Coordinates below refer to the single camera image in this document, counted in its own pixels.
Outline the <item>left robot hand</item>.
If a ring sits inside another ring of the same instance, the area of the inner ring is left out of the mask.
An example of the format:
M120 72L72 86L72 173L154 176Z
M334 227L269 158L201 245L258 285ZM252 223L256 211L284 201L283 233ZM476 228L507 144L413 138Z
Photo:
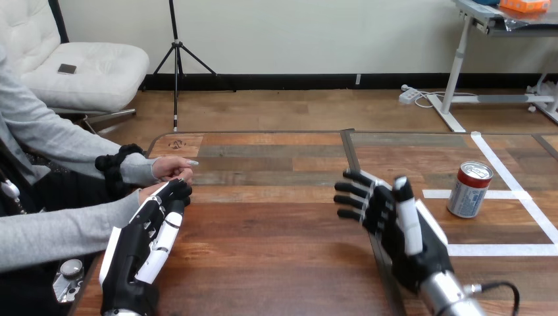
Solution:
M182 179L168 182L168 195L152 196L126 226L115 227L99 273L101 315L155 315L159 290L155 279L176 241L191 186Z

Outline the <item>person's hand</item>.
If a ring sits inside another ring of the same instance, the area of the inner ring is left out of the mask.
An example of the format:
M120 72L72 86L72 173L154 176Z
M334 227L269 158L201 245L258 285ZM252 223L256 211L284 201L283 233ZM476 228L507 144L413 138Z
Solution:
M182 179L188 184L193 182L193 168L199 162L180 156L164 156L155 160L152 165L153 176L162 181Z
M168 182L161 182L146 188L138 190L138 203L142 205L146 200L152 196L163 199L168 195Z

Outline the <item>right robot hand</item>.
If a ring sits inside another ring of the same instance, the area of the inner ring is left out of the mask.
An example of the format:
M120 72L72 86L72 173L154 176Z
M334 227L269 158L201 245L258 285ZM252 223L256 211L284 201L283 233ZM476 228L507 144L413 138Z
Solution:
M359 169L346 169L343 177L334 185L338 217L357 221L381 243L402 287L416 294L432 275L453 271L447 247L419 214L406 176L391 186Z

